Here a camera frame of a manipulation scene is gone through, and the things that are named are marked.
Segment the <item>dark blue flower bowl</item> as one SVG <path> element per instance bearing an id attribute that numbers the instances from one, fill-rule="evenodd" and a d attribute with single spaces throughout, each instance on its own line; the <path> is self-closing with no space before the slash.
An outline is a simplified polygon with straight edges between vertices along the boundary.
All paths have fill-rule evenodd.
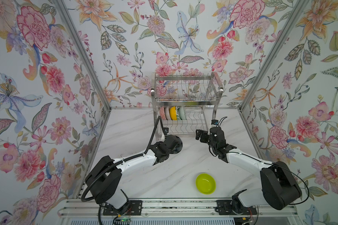
<path id="1" fill-rule="evenodd" d="M 183 149 L 183 142 L 181 140 L 180 137 L 175 136 L 175 141 L 176 141 L 176 146 L 174 148 L 174 150 L 171 152 L 172 154 L 178 154 L 181 152 L 181 150 Z"/>

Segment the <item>pale celadon bowl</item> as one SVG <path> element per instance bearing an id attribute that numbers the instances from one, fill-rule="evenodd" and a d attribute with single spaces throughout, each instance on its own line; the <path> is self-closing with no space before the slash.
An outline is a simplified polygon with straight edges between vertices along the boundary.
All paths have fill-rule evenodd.
<path id="1" fill-rule="evenodd" d="M 186 111 L 185 111 L 185 108 L 183 106 L 180 106 L 178 108 L 178 114 L 179 114 L 180 120 L 183 120 L 183 121 L 186 120 Z"/>

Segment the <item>yellow bowl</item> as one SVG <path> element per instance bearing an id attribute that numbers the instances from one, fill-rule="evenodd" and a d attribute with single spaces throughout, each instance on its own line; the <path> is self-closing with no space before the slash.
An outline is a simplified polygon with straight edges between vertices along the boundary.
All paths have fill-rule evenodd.
<path id="1" fill-rule="evenodd" d="M 177 111 L 176 111 L 176 107 L 171 107 L 169 109 L 169 113 L 170 113 L 170 117 L 172 121 L 177 121 Z"/>

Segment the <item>lime green bowl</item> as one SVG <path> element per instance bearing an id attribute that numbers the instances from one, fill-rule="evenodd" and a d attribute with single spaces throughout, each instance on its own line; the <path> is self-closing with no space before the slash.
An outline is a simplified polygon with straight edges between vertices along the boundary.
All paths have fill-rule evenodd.
<path id="1" fill-rule="evenodd" d="M 195 180 L 195 185 L 198 191 L 204 195 L 211 195 L 216 190 L 215 179 L 207 173 L 199 174 Z"/>

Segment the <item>green leaf pattern bowl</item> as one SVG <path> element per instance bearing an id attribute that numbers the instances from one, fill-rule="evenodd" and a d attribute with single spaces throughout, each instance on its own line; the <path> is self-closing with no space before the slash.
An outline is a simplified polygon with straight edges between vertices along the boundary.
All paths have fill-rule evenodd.
<path id="1" fill-rule="evenodd" d="M 180 114 L 179 114 L 179 109 L 180 109 L 180 107 L 176 107 L 176 118 L 177 118 L 177 121 L 181 120 L 181 117 L 180 117 Z"/>

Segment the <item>pink striped bowl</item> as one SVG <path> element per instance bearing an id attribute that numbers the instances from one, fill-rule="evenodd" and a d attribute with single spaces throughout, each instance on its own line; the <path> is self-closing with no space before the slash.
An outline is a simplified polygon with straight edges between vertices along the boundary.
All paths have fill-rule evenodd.
<path id="1" fill-rule="evenodd" d="M 166 120 L 171 121 L 170 109 L 169 107 L 164 108 Z"/>

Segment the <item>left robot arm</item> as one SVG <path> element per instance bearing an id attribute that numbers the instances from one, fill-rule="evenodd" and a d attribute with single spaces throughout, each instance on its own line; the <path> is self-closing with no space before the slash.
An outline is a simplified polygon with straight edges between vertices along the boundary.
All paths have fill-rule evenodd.
<path id="1" fill-rule="evenodd" d="M 86 189 L 80 200 L 94 200 L 99 206 L 111 206 L 120 213 L 127 211 L 130 200 L 121 188 L 122 176 L 162 163 L 182 148 L 183 143 L 178 136 L 167 135 L 138 154 L 117 159 L 102 157 L 85 178 Z"/>

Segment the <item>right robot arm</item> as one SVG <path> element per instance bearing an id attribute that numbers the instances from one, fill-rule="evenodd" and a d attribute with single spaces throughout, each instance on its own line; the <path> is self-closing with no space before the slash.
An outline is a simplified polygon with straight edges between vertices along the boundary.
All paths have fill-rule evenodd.
<path id="1" fill-rule="evenodd" d="M 261 187 L 241 190 L 232 196 L 230 208 L 237 214 L 252 206 L 270 206 L 282 210 L 302 197 L 302 191 L 288 166 L 248 155 L 226 142 L 220 127 L 209 131 L 196 130 L 196 140 L 208 144 L 215 157 L 225 163 L 238 166 L 260 179 Z"/>

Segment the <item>steel two-tier dish rack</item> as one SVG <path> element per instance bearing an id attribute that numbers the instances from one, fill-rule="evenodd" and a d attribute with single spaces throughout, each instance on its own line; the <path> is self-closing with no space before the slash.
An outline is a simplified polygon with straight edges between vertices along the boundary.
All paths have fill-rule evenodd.
<path id="1" fill-rule="evenodd" d="M 168 134 L 194 136 L 197 129 L 208 130 L 211 120 L 216 119 L 224 85 L 218 73 L 185 75 L 172 74 L 160 76 L 152 74 L 151 88 L 155 138 L 163 136 L 162 128 Z M 183 106 L 186 120 L 163 121 L 159 115 L 160 107 Z"/>

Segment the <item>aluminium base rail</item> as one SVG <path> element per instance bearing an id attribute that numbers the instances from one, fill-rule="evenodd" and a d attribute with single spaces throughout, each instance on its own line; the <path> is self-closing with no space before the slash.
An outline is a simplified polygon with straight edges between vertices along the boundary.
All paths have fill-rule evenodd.
<path id="1" fill-rule="evenodd" d="M 141 214 L 133 212 L 128 216 L 135 218 L 154 217 L 221 217 L 216 210 L 217 198 L 144 198 L 141 199 Z M 95 201 L 81 202 L 78 199 L 67 200 L 64 208 L 59 210 L 59 218 L 97 218 L 98 205 Z M 241 215 L 230 213 L 223 217 L 298 217 L 296 208 L 287 206 L 278 211 L 269 206 L 256 206 Z"/>

